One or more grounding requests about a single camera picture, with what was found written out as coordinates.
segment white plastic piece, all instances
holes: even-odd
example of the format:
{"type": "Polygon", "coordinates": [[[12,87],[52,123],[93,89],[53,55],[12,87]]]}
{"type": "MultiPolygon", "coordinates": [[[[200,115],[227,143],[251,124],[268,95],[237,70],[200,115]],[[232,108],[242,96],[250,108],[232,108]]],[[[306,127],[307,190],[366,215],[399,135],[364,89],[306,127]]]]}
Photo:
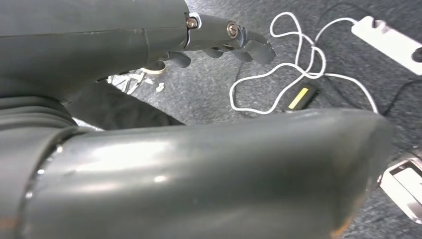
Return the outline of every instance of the white plastic piece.
{"type": "Polygon", "coordinates": [[[382,53],[397,61],[417,75],[422,75],[422,63],[412,59],[412,54],[422,44],[392,29],[384,21],[377,20],[372,28],[374,18],[366,16],[352,26],[352,33],[382,53]]]}
{"type": "Polygon", "coordinates": [[[154,84],[154,81],[152,81],[150,78],[146,78],[146,79],[144,80],[144,82],[145,82],[145,83],[148,83],[148,84],[150,84],[150,85],[153,85],[153,84],[154,84]]]}
{"type": "Polygon", "coordinates": [[[158,84],[158,87],[155,89],[156,92],[161,92],[164,89],[164,83],[158,84]]]}

